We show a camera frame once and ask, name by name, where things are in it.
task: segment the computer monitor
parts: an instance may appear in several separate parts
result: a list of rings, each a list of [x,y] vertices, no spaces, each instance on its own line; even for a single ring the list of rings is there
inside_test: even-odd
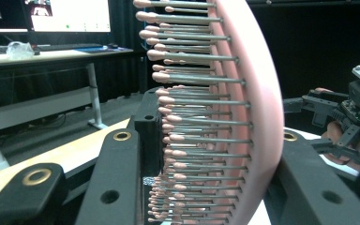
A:
[[[23,0],[35,32],[109,33],[109,0]]]
[[[22,0],[0,0],[0,33],[25,33],[27,22]]]

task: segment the screw hole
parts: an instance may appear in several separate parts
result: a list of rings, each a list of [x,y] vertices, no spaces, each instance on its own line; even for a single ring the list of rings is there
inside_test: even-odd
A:
[[[285,141],[288,141],[288,142],[294,142],[297,140],[297,137],[291,133],[285,132],[284,139],[285,139]]]
[[[336,203],[336,204],[343,203],[343,199],[333,191],[326,190],[322,193],[322,195],[330,203]]]
[[[144,117],[144,119],[146,119],[146,120],[152,120],[152,119],[154,119],[154,116],[152,116],[152,115],[146,115],[146,116]]]
[[[129,133],[129,132],[119,132],[119,133],[116,133],[113,135],[113,138],[116,141],[126,141],[130,137],[131,137],[131,133]]]
[[[104,194],[101,195],[101,201],[103,203],[109,204],[114,203],[119,199],[119,193],[116,190],[107,190]]]

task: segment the pink pin tip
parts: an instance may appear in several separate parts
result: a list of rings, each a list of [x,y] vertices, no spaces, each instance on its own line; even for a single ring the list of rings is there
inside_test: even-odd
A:
[[[169,80],[169,78],[170,78],[170,76],[166,73],[161,73],[161,72],[153,73],[153,79],[156,81],[166,82]]]
[[[173,196],[174,196],[175,199],[184,199],[184,198],[186,198],[186,196],[184,194],[179,194],[179,193],[173,194]]]
[[[171,27],[171,25],[168,24],[168,23],[163,22],[163,23],[161,23],[161,24],[159,25],[159,27],[161,27],[161,28],[169,28],[169,27]]]
[[[172,98],[172,97],[159,97],[158,101],[160,103],[163,103],[163,104],[173,104],[174,103],[174,98]]]
[[[166,46],[164,44],[156,44],[154,46],[154,49],[156,49],[158,51],[166,51]]]
[[[182,202],[176,202],[176,203],[174,204],[174,207],[184,208],[184,207],[186,207],[186,205],[185,205],[184,203],[182,203]]]
[[[169,169],[169,168],[168,168],[168,169],[166,169],[166,172],[167,172],[167,173],[175,173],[176,170],[174,170],[174,169]]]
[[[136,13],[136,18],[137,20],[144,22],[144,21],[150,21],[151,19],[154,18],[154,14],[153,12],[144,12],[144,11],[138,11]]]
[[[165,11],[174,12],[174,8],[173,7],[165,7]]]
[[[187,179],[187,177],[185,175],[180,174],[180,173],[176,173],[173,177],[176,180],[186,180]]]
[[[165,160],[167,163],[174,163],[174,162],[176,162],[176,159],[174,159],[174,158],[166,158],[166,160]]]
[[[166,64],[166,65],[170,65],[170,64],[173,64],[174,61],[171,60],[171,59],[164,59],[164,60],[163,60],[163,63]]]
[[[153,65],[153,70],[154,70],[154,71],[161,71],[161,70],[163,70],[163,69],[165,69],[164,66],[161,66],[161,65]]]
[[[174,150],[172,152],[172,155],[176,156],[176,157],[186,157],[187,156],[187,152],[185,151],[180,151],[180,150]]]
[[[148,58],[151,61],[156,61],[156,60],[162,60],[165,57],[165,52],[160,52],[157,50],[149,50],[147,52]]]
[[[165,93],[168,93],[168,92],[160,92],[161,95],[165,95]],[[168,109],[168,108],[165,108],[165,107],[159,107],[157,108],[157,110],[160,112],[160,113],[164,113],[164,114],[169,114],[169,113],[172,113],[172,110],[171,109]]]
[[[150,30],[142,30],[139,32],[140,38],[147,39],[147,38],[156,38],[157,32],[150,31]]]
[[[184,137],[183,135],[172,134],[172,135],[170,136],[170,139],[171,139],[171,141],[179,141],[179,142],[182,142],[182,141],[185,139],[185,137]]]
[[[149,8],[152,5],[151,5],[151,1],[148,0],[134,0],[133,6],[135,6],[136,8]]]
[[[171,155],[172,155],[173,150],[171,150],[171,149],[165,149],[165,151],[163,151],[163,152],[165,153],[165,155],[169,155],[169,156],[171,156]]]
[[[171,122],[174,122],[174,123],[175,123],[175,122],[181,122],[181,121],[182,121],[181,117],[180,117],[180,116],[177,116],[177,115],[168,115],[167,120],[168,120],[168,121],[171,121]]]
[[[145,30],[149,30],[149,31],[154,31],[154,32],[158,32],[159,31],[159,27],[157,26],[152,26],[152,25],[147,25],[144,28]]]
[[[147,44],[149,44],[149,45],[156,45],[156,44],[159,43],[159,39],[158,39],[158,38],[153,38],[153,37],[151,37],[151,38],[148,38],[148,39],[146,40],[146,42],[147,42]]]
[[[187,167],[187,164],[182,162],[176,162],[173,164],[173,166],[176,169],[185,169]]]
[[[171,124],[164,124],[164,125],[162,125],[162,128],[163,128],[163,129],[173,129],[174,126],[171,125]]]
[[[164,138],[162,139],[162,141],[163,141],[164,143],[171,143],[171,139],[170,139],[169,137],[164,137]]]

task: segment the metal pin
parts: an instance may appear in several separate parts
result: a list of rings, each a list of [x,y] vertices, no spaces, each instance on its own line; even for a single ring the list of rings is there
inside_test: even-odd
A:
[[[206,151],[204,153],[180,151],[174,150],[172,152],[174,157],[210,157],[210,158],[250,158],[247,154],[228,154],[228,153],[216,153],[214,151]]]
[[[168,51],[168,52],[210,53],[210,49],[203,48],[203,46],[173,46],[173,45],[156,44],[154,46],[154,49],[158,51]]]
[[[176,173],[174,176],[175,180],[178,181],[222,181],[222,180],[231,180],[231,181],[245,181],[244,177],[237,176],[192,176],[184,175],[181,173]]]
[[[154,32],[164,32],[164,33],[172,33],[172,32],[186,32],[186,33],[206,33],[210,34],[212,31],[210,27],[206,26],[204,28],[201,27],[184,27],[184,28],[165,28],[153,25],[147,25],[144,28],[145,30],[154,31]]]
[[[186,61],[186,60],[172,60],[172,59],[165,59],[163,60],[163,63],[166,65],[171,65],[171,64],[180,64],[180,65],[185,65],[185,64],[189,64],[189,65],[201,65],[201,66],[208,66],[210,65],[210,62],[208,61]]]
[[[188,24],[172,24],[162,22],[159,24],[161,28],[193,28],[193,29],[201,29],[201,30],[211,30],[209,25],[188,25]]]
[[[251,122],[184,118],[178,115],[168,115],[167,120],[171,123],[188,123],[188,124],[197,124],[197,125],[247,126],[249,128],[253,128],[253,124]]]
[[[224,160],[213,160],[213,159],[194,159],[194,158],[170,158],[167,163],[174,162],[186,162],[186,163],[226,163]]]
[[[168,71],[199,71],[199,72],[211,72],[215,71],[210,67],[165,67],[162,65],[153,65],[154,71],[168,70]]]
[[[188,39],[158,39],[154,37],[150,37],[146,40],[149,45],[156,45],[158,43],[161,44],[175,44],[175,45],[206,45],[210,46],[216,44],[216,41],[211,40],[188,40]]]
[[[173,129],[165,130],[168,134],[184,134],[184,135],[206,135],[206,134],[215,134],[218,132],[215,130],[189,130],[189,129]]]
[[[198,53],[170,53],[160,52],[157,50],[149,50],[147,52],[148,58],[152,61],[163,59],[179,59],[179,60],[207,60],[207,61],[234,61],[238,62],[237,57],[224,56],[224,55],[211,55],[211,54],[198,54]]]
[[[157,96],[161,97],[161,96],[169,96],[169,97],[193,97],[193,98],[206,98],[206,97],[210,97],[210,98],[229,98],[230,95],[229,94],[213,94],[210,92],[203,92],[203,91],[197,91],[197,92],[193,92],[193,91],[183,91],[183,90],[169,90],[169,91],[165,91],[165,90],[157,90],[156,91]],[[195,113],[196,111],[192,111],[192,110],[186,110],[189,113]]]
[[[178,170],[178,169],[167,169],[166,173],[187,173],[187,174],[206,174],[206,173],[223,173],[222,170]]]
[[[171,142],[175,143],[252,143],[252,140],[243,139],[219,139],[219,138],[203,138],[189,137],[178,134],[170,135]]]
[[[246,82],[242,79],[233,79],[227,78],[226,76],[206,76],[201,74],[167,74],[154,72],[153,79],[156,81],[161,81],[162,83],[240,83],[241,85],[245,85]]]
[[[173,194],[175,199],[188,199],[188,198],[195,198],[195,199],[238,199],[236,195],[216,195],[216,194],[185,194],[185,193],[174,193]]]
[[[222,127],[217,127],[217,126],[212,126],[212,127],[208,127],[208,126],[182,126],[182,125],[173,125],[173,124],[164,124],[162,125],[162,128],[164,129],[174,129],[174,128],[181,128],[181,129],[203,129],[203,130],[230,130],[231,128],[228,126],[222,126]]]
[[[178,16],[178,15],[160,15],[155,12],[138,11],[136,18],[141,22],[148,23],[188,23],[188,24],[209,24],[221,23],[221,18],[203,17],[203,16]]]
[[[215,36],[215,35],[190,35],[187,33],[158,33],[149,30],[142,30],[139,33],[140,38],[149,39],[149,38],[177,38],[183,40],[225,40],[231,41],[231,39],[227,36]]]
[[[188,9],[180,7],[165,7],[167,12],[189,12],[189,13],[207,13],[207,10]]]
[[[221,170],[247,170],[246,166],[221,166],[221,165],[198,165],[186,164],[183,162],[175,162],[173,164],[175,169],[221,169]]]
[[[213,8],[213,3],[200,2],[186,2],[186,1],[148,1],[148,0],[133,0],[133,5],[136,8],[150,8],[150,7],[180,7],[180,8]]]
[[[163,104],[185,104],[185,105],[243,105],[250,108],[250,103],[246,101],[235,100],[198,100],[198,99],[182,99],[173,97],[159,97],[160,103]]]
[[[183,210],[173,209],[175,214],[231,214],[231,211],[211,211],[211,210]]]
[[[225,188],[225,187],[215,188],[215,186],[209,186],[209,187],[204,187],[204,188],[211,188],[211,189],[220,188],[221,189],[221,188]],[[239,189],[239,187],[227,187],[226,189]],[[209,208],[209,207],[217,207],[217,206],[233,207],[233,203],[185,204],[182,202],[177,202],[174,204],[174,207],[176,207],[176,208]]]
[[[198,114],[198,115],[231,115],[232,113],[231,112],[226,112],[226,111],[208,111],[208,110],[205,110],[205,111],[199,111],[199,110],[196,110],[196,111],[192,111],[192,110],[176,110],[176,109],[172,109],[170,113],[173,113],[173,114]]]

